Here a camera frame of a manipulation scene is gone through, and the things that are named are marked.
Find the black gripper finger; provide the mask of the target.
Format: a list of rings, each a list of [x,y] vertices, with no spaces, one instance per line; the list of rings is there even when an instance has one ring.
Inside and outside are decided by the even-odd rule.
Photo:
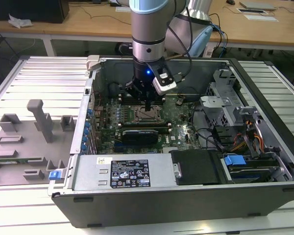
[[[143,85],[140,80],[133,79],[125,84],[125,91],[141,104],[144,104],[145,110],[149,110],[149,92]]]
[[[155,89],[148,91],[148,110],[151,109],[152,104],[162,104],[162,96],[157,93]]]

